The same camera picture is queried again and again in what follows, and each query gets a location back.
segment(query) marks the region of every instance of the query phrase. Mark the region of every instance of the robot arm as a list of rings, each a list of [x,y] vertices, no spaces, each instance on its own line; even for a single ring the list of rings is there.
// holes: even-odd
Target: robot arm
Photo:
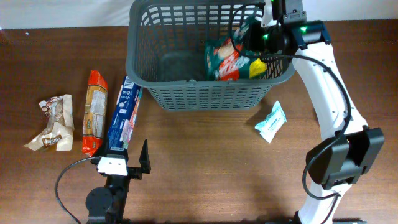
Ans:
[[[322,61],[333,70],[340,82],[344,85],[336,66],[331,44],[327,45],[324,42],[319,42],[316,44],[309,44],[307,47],[308,48],[305,50],[298,49],[296,55],[308,56]],[[310,95],[313,107],[317,113],[322,140],[334,137],[336,131],[342,129],[347,116],[347,108],[343,101],[344,98],[341,90],[330,74],[324,71],[319,65],[308,60],[297,58],[293,59],[292,63],[304,81]],[[365,119],[360,115],[358,110],[356,110],[354,103],[351,99],[349,100],[351,103],[351,121],[345,134],[363,131],[364,127],[368,126]],[[308,196],[304,206],[298,212],[298,218],[301,223],[319,224],[324,221],[326,224],[332,223],[333,214],[342,196],[351,186],[352,184],[344,183],[336,185],[330,190],[325,190],[320,184],[316,184],[312,181],[310,191],[313,194],[324,197],[338,192],[341,197],[317,200]]]
[[[268,11],[270,9],[266,1],[264,13]],[[309,191],[312,195],[308,195],[303,207],[296,213],[295,223],[331,224],[342,196],[361,175],[369,171],[384,143],[384,136],[379,128],[368,128],[349,97],[323,22],[307,22],[302,2],[297,0],[273,0],[272,14],[273,19],[283,25],[283,29],[276,29],[278,24],[266,28],[267,48],[272,53],[281,50],[285,52],[285,57],[293,58],[294,69],[302,77],[315,108],[323,140],[307,154],[307,165],[310,166],[308,173],[312,178]],[[335,78],[326,68],[335,74]],[[350,108],[347,108],[345,100],[349,100]],[[343,135],[340,134],[341,137],[336,139],[337,133],[347,122],[349,124]],[[325,198],[333,194],[336,197]]]

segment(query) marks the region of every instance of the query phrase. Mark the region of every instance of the brown table surface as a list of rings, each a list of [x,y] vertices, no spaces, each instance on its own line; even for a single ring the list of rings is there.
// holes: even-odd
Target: brown table surface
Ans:
[[[370,172],[354,185],[335,218],[398,221],[398,21],[327,22],[349,93],[386,143]],[[85,157],[81,129],[88,75],[109,84],[108,124],[125,74],[127,27],[2,30],[0,45],[0,223],[73,223],[55,201],[63,168]],[[46,125],[38,102],[72,94],[75,142],[68,152],[22,147]],[[287,123],[271,144],[254,125],[279,100]],[[125,217],[164,222],[220,222],[292,217],[306,198],[305,155],[320,141],[312,103],[296,74],[250,110],[168,112],[144,91],[129,165],[138,166],[145,138],[152,173],[130,185]],[[103,186],[89,162],[59,187],[83,222],[88,192]]]

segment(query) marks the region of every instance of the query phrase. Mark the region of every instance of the blue box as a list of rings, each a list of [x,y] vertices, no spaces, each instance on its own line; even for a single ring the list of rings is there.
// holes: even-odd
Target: blue box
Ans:
[[[133,83],[128,76],[120,89],[112,123],[108,130],[109,149],[127,149],[136,118],[133,111],[138,110],[142,88]]]

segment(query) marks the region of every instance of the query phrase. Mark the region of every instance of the black cable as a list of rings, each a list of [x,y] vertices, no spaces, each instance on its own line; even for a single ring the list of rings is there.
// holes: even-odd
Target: black cable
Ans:
[[[68,171],[68,169],[72,168],[73,166],[84,162],[84,161],[88,161],[88,160],[92,160],[92,159],[97,159],[97,157],[89,157],[86,159],[81,159],[79,161],[76,161],[72,164],[70,164],[67,168],[65,168],[61,174],[58,176],[57,181],[55,182],[55,187],[54,187],[54,191],[55,191],[55,198],[57,199],[57,202],[61,205],[61,208],[66,211],[68,213],[68,215],[70,215],[78,224],[81,224],[81,222],[79,221],[79,219],[77,219],[74,215],[72,215],[72,213],[69,212],[69,210],[67,208],[65,208],[65,206],[63,205],[63,203],[61,202],[60,196],[58,195],[58,184],[60,183],[61,177]]]
[[[328,213],[328,215],[326,216],[326,218],[321,222],[321,224],[325,224],[325,223],[328,221],[328,219],[329,219],[331,213],[332,213],[332,212],[334,211],[334,209],[335,209],[335,206],[336,206],[337,201],[338,201],[338,197],[340,197],[340,196],[341,196],[340,194],[338,194],[338,195],[335,196],[335,198],[333,199],[333,204],[331,205],[331,208],[330,208],[330,210],[329,210],[329,213]]]

